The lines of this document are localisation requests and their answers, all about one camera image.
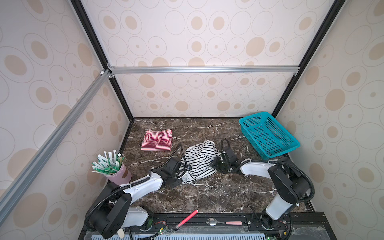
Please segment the black white striped tank top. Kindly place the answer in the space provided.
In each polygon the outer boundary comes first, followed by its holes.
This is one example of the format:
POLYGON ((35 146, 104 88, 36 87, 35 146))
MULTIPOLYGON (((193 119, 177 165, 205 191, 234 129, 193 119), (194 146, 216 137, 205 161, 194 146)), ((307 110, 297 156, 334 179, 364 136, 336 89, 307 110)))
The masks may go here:
POLYGON ((212 164, 218 156, 219 151, 213 141, 206 140, 187 148, 185 157, 191 169, 182 176, 183 184, 190 184, 214 175, 217 170, 212 164))

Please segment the red white striped tank top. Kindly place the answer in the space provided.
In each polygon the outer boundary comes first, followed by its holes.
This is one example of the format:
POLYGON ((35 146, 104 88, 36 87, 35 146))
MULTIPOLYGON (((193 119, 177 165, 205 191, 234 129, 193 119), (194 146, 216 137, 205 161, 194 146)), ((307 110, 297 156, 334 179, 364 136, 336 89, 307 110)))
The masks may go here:
POLYGON ((164 131, 147 130, 141 145, 142 151, 171 151, 173 145, 173 131, 168 129, 164 131))

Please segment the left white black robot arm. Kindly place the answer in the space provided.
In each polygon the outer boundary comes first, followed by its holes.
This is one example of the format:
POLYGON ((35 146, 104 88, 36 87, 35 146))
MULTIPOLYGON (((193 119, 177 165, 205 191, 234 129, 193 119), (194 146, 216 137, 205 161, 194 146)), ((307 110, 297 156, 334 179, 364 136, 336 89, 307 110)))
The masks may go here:
POLYGON ((98 232, 108 239, 120 229, 144 225, 149 213, 143 208, 131 208, 132 203, 163 187, 181 185, 182 175, 191 168, 187 164, 183 145, 178 144, 168 160, 151 169, 147 176, 125 185, 107 184, 87 211, 84 229, 98 232))

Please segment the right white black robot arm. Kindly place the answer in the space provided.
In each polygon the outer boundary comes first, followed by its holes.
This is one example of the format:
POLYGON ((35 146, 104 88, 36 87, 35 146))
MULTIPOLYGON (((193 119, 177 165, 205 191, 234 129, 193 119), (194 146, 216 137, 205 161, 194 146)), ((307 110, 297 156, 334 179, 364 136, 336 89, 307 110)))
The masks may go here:
POLYGON ((240 161, 227 139, 221 140, 220 154, 212 166, 223 174, 253 175, 272 180, 277 194, 261 214, 254 213, 265 230, 273 230, 284 214, 289 214, 297 205, 310 201, 315 195, 315 186, 310 177, 289 158, 279 160, 240 161))

